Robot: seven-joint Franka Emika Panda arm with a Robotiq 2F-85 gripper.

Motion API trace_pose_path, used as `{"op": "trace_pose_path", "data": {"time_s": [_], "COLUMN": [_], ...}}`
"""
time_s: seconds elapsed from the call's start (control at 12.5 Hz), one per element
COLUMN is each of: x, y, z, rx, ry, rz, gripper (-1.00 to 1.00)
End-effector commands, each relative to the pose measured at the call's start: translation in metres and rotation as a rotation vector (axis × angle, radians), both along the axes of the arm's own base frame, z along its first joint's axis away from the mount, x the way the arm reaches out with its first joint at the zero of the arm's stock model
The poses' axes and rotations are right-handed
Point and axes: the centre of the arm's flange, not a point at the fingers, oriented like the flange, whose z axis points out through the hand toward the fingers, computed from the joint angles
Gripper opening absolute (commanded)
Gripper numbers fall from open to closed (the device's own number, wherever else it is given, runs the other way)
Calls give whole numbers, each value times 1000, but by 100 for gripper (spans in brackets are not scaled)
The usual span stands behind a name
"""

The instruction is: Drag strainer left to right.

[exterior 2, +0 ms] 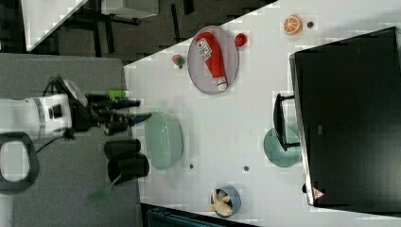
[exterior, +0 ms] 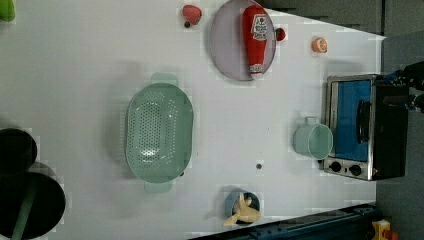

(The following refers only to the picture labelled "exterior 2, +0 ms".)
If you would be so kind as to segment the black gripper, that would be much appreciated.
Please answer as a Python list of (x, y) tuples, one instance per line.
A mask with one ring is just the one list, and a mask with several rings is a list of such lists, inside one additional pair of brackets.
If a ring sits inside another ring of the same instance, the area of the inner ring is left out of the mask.
[[(100, 112), (104, 109), (124, 109), (139, 107), (140, 100), (120, 98), (112, 100), (106, 95), (85, 94), (83, 98), (69, 96), (69, 106), (72, 117), (72, 132), (88, 131), (92, 127), (98, 127), (106, 121), (106, 117)], [(111, 123), (118, 127), (132, 127), (144, 122), (151, 117), (151, 113), (115, 113)]]

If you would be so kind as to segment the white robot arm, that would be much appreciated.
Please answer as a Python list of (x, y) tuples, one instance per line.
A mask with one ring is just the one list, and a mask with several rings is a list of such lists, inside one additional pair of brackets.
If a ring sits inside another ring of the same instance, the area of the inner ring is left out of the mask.
[(71, 140), (77, 132), (99, 127), (113, 135), (150, 118), (148, 113), (123, 113), (140, 103), (106, 99), (83, 104), (66, 94), (1, 100), (1, 192), (17, 194), (30, 188), (40, 173), (35, 147), (44, 141)]

